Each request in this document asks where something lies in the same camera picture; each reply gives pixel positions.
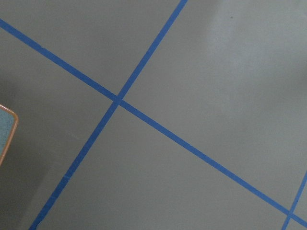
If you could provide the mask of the blue square plate orange rim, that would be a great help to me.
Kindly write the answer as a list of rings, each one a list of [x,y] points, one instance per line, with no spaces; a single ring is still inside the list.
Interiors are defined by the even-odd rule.
[[[0,164],[2,165],[19,123],[18,115],[0,105]]]

